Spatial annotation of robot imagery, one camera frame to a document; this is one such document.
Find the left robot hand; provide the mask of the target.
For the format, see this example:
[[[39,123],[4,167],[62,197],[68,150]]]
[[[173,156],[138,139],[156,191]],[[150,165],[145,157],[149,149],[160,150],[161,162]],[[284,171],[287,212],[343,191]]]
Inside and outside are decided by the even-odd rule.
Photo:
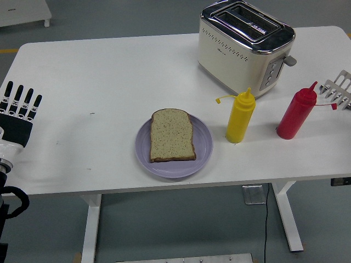
[[[11,166],[14,157],[27,145],[33,119],[36,116],[42,95],[33,100],[33,89],[30,88],[21,100],[24,86],[18,86],[11,98],[13,82],[8,82],[1,100],[1,165]]]

